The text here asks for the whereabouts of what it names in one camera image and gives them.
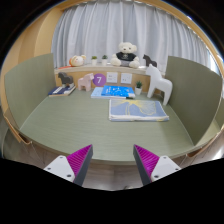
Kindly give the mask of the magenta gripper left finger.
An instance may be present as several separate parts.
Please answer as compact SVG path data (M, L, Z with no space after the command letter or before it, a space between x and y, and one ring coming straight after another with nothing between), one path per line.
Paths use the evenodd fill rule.
M68 156L59 155L44 170L81 186L84 182L92 155L93 146L88 145Z

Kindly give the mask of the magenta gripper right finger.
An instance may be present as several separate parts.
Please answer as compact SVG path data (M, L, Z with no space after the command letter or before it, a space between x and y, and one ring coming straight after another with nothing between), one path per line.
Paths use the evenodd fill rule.
M150 184L180 170L180 167L168 156L159 157L138 145L133 146L133 155L143 185Z

